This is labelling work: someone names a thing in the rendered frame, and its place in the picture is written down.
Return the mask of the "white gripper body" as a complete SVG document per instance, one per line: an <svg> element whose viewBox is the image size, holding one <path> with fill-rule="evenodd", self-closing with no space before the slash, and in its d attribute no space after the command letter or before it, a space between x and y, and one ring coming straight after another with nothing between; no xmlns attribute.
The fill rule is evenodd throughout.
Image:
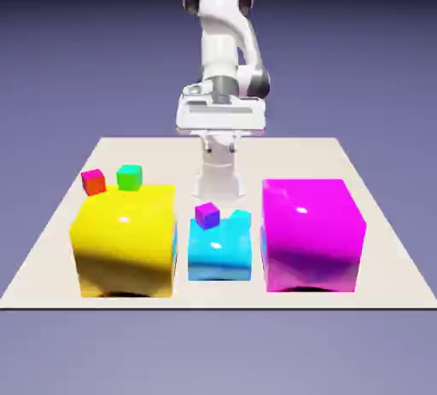
<svg viewBox="0 0 437 395"><path fill-rule="evenodd" d="M176 127L184 134L205 131L262 132L266 126L265 101L228 96L226 103L213 102L212 95L183 95L178 99Z"/></svg>

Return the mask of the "small purple cube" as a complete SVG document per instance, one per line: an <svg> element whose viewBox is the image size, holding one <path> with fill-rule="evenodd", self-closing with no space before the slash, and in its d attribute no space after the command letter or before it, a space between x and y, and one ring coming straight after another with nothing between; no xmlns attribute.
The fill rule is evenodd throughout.
<svg viewBox="0 0 437 395"><path fill-rule="evenodd" d="M211 229L220 224L220 210L212 203L195 207L195 221L202 229Z"/></svg>

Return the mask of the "small cyan cube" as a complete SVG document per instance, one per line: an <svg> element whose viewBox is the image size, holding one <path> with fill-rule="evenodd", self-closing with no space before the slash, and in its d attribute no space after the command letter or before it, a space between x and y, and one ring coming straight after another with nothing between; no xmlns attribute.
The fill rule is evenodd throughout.
<svg viewBox="0 0 437 395"><path fill-rule="evenodd" d="M249 211L236 209L230 215L230 221L240 228L249 229L252 223L252 214Z"/></svg>

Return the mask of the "small green cube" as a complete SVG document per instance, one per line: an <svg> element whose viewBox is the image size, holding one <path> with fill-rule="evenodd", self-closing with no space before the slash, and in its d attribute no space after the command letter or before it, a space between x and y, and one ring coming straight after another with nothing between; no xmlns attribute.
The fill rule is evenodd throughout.
<svg viewBox="0 0 437 395"><path fill-rule="evenodd" d="M140 165L124 164L116 172L118 189L138 191L143 184L143 168Z"/></svg>

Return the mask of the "small red cube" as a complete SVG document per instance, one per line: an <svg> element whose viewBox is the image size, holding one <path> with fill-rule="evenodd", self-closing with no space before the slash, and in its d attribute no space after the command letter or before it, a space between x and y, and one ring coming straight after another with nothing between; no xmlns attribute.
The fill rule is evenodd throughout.
<svg viewBox="0 0 437 395"><path fill-rule="evenodd" d="M98 195L106 191L106 180L100 169L83 171L81 179L84 191L88 196Z"/></svg>

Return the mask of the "large cyan box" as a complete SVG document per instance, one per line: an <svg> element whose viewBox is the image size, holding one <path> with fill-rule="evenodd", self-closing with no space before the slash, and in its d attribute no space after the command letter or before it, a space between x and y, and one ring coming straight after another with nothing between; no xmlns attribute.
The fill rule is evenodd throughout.
<svg viewBox="0 0 437 395"><path fill-rule="evenodd" d="M202 229L190 220L188 278L190 281L250 281L252 245L249 229L235 226L230 217L219 226Z"/></svg>

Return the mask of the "large magenta box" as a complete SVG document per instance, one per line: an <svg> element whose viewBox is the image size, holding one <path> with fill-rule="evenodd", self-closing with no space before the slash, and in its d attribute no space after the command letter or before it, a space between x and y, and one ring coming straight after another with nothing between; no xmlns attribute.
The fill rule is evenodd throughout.
<svg viewBox="0 0 437 395"><path fill-rule="evenodd" d="M366 222L341 179L262 182L260 226L266 290L356 288Z"/></svg>

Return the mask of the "large yellow box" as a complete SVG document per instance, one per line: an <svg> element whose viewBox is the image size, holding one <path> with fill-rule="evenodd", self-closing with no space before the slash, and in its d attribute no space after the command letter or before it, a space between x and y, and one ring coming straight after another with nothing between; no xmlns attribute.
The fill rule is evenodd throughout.
<svg viewBox="0 0 437 395"><path fill-rule="evenodd" d="M70 229L83 297L172 296L176 264L176 187L116 185L85 199Z"/></svg>

